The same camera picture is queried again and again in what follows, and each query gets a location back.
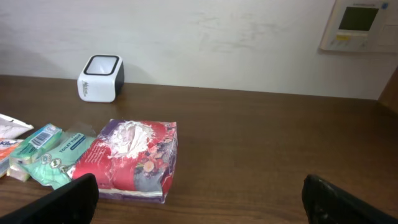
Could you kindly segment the white wall control panel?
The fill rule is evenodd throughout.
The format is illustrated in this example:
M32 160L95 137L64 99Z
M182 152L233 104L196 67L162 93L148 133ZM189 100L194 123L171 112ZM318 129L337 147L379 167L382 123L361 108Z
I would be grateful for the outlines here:
M320 49L397 53L396 0L336 0Z

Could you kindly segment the small orange tissue pack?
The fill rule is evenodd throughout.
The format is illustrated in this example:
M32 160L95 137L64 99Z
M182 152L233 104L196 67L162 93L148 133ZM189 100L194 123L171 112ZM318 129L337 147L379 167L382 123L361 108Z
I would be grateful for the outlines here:
M9 168L9 156L11 152L22 142L22 139L1 138L0 142L0 177L6 175Z

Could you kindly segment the white barcode scanner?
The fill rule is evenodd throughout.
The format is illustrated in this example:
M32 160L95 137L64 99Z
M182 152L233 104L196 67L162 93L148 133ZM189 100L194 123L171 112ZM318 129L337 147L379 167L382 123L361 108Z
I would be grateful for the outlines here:
M77 80L81 100L111 103L124 85L123 58L118 55L93 55Z

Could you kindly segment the red purple tissue pack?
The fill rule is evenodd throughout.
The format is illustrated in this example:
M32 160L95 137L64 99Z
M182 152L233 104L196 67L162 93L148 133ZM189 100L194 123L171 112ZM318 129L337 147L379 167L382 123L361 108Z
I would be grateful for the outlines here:
M68 175L93 174L103 198L164 203L177 149L175 122L111 119Z

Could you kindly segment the green toilet tissue pack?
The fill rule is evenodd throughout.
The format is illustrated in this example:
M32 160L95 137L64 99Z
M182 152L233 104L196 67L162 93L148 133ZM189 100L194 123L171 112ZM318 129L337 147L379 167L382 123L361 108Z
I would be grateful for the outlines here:
M71 182L70 172L95 137L96 133L89 124L75 123L60 135L49 151L22 167L41 185L56 190Z

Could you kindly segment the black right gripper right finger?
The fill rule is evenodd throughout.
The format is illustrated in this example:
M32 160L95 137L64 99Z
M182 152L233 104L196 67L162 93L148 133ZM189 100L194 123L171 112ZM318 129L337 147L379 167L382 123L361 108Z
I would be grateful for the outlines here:
M309 174L302 202L309 224L397 224L397 219L331 184Z

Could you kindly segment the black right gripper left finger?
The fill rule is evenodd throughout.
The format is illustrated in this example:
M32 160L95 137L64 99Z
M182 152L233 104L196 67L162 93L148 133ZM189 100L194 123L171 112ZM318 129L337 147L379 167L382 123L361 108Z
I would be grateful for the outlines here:
M1 217L2 224L90 223L99 199L93 174L85 174L50 194Z

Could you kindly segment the small green tissue pack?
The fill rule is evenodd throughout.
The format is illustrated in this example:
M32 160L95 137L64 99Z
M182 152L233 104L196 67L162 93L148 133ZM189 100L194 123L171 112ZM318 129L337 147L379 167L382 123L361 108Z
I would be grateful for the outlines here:
M30 175L23 166L37 161L41 155L53 149L61 135L62 129L49 123L23 140L9 156L6 175L25 182Z

